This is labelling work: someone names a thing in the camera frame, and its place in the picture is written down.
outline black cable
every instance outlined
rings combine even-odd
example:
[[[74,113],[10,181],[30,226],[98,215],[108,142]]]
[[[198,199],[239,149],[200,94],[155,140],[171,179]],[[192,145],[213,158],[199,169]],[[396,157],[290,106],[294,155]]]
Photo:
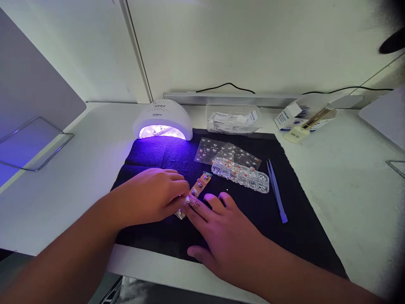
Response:
[[[255,92],[253,92],[252,90],[247,90],[247,89],[239,88],[239,87],[235,86],[232,82],[227,82],[227,83],[225,83],[225,84],[221,84],[220,86],[217,86],[217,87],[214,87],[214,88],[208,88],[208,89],[204,89],[204,90],[200,90],[200,91],[195,91],[195,92],[196,92],[196,93],[200,93],[200,92],[204,92],[204,91],[208,91],[208,90],[218,89],[219,87],[223,87],[224,85],[227,85],[227,84],[230,84],[231,86],[233,86],[233,87],[235,87],[235,88],[237,88],[237,89],[239,89],[239,90],[248,91],[248,92],[250,92],[250,93],[255,94]]]
[[[361,87],[361,86],[352,86],[352,87],[345,87],[342,89],[338,89],[335,91],[331,91],[331,92],[318,92],[318,91],[313,91],[313,92],[306,92],[303,95],[306,94],[311,94],[311,93],[318,93],[318,94],[331,94],[331,93],[335,93],[341,90],[345,90],[345,89],[365,89],[365,90],[370,90],[370,91],[393,91],[394,89],[372,89],[372,88],[368,88],[368,87]]]
[[[204,92],[204,91],[208,91],[208,90],[218,89],[218,88],[223,87],[223,86],[225,86],[225,85],[227,85],[227,84],[230,84],[231,86],[237,88],[238,90],[248,91],[248,92],[250,92],[250,93],[255,94],[255,92],[253,92],[252,90],[239,88],[239,87],[235,86],[232,82],[227,82],[227,83],[221,84],[220,86],[217,86],[217,87],[212,87],[212,88],[208,88],[208,89],[203,89],[203,90],[199,90],[199,91],[195,91],[195,92],[196,92],[196,93],[200,93],[200,92]],[[344,87],[344,88],[341,88],[341,89],[338,89],[338,90],[335,90],[335,91],[331,91],[331,92],[319,92],[319,91],[306,92],[306,93],[304,93],[304,94],[302,94],[302,95],[312,94],[312,93],[318,93],[318,94],[332,94],[332,93],[339,92],[339,91],[346,90],[346,89],[365,89],[365,90],[369,90],[369,91],[393,91],[393,90],[394,90],[394,89],[372,89],[372,88],[362,87],[362,86],[352,86],[352,87]]]

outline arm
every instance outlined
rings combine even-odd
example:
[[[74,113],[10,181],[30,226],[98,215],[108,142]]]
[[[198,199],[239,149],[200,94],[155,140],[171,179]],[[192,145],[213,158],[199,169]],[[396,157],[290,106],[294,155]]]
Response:
[[[87,303],[103,277],[118,232],[174,214],[188,192],[188,183],[175,170],[138,174],[95,203],[34,258],[0,303]]]
[[[265,238],[227,193],[184,204],[193,225],[210,248],[191,246],[187,253],[216,276],[279,303],[382,303],[369,291],[331,274]]]

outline cardboard box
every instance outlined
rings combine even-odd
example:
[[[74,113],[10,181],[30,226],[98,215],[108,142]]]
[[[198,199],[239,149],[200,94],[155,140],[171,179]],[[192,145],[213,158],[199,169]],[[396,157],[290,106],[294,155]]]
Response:
[[[293,127],[305,124],[315,113],[320,111],[327,103],[332,104],[333,101],[339,99],[341,94],[316,94],[303,95],[296,101],[290,103],[281,113],[274,119],[275,124],[281,131],[290,131]],[[334,119],[336,112],[331,112],[315,124],[310,131],[314,132],[320,127],[326,125]]]

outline white nail lamp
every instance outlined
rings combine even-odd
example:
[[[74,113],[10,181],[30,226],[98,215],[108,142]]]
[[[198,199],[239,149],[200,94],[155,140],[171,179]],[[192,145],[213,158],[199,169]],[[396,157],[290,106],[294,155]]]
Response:
[[[185,140],[193,138],[193,127],[186,110],[171,99],[159,99],[149,104],[135,120],[136,138],[173,136]]]

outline black towel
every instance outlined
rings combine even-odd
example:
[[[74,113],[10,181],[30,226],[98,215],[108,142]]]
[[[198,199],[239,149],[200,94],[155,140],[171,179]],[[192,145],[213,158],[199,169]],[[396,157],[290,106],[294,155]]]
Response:
[[[202,137],[231,142],[250,152],[262,160],[259,171],[266,174],[266,159],[270,159],[288,223],[281,223],[271,189],[269,193],[263,194],[213,175],[208,186],[200,194],[200,200],[203,201],[206,193],[216,196],[222,191],[229,193],[239,209],[267,238],[319,267],[348,278],[274,134],[253,133],[249,137],[242,137],[194,129],[191,141],[166,136],[138,139],[134,142],[112,189],[148,168],[175,169],[192,187],[203,171],[211,172],[210,165],[194,161]],[[191,245],[208,247],[187,218],[179,220],[175,215],[158,223],[125,228],[119,233],[116,243],[194,262],[196,260],[187,255],[187,248]]]

